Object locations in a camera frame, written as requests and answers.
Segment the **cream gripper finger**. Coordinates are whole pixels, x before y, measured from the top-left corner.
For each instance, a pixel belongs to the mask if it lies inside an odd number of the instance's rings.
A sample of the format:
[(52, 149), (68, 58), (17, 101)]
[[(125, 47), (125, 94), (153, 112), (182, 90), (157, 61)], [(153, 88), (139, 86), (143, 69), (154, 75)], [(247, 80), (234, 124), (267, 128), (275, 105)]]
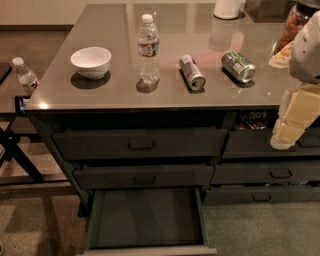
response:
[(319, 116), (319, 85), (302, 83), (296, 90), (286, 90), (272, 131), (271, 146), (278, 150), (287, 150), (294, 146)]

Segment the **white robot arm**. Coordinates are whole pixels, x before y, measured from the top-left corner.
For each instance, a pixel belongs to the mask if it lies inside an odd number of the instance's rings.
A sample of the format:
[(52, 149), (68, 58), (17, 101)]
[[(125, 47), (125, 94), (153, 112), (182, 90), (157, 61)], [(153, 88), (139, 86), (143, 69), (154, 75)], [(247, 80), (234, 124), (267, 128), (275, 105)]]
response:
[(270, 139), (274, 149), (287, 150), (320, 116), (320, 11), (269, 65), (288, 67), (290, 75), (301, 82), (296, 90), (284, 92)]

